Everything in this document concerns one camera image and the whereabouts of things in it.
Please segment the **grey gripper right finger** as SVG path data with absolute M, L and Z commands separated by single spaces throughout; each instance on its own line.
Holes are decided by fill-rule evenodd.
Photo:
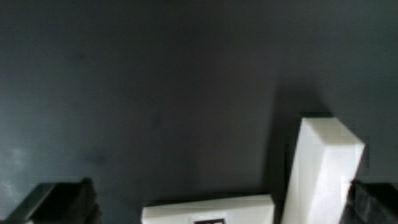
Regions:
M 390 183 L 352 182 L 345 224 L 398 224 L 398 189 Z

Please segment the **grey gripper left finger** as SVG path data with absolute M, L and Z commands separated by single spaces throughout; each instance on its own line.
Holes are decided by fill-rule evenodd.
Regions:
M 0 224 L 103 224 L 93 179 L 41 183 Z

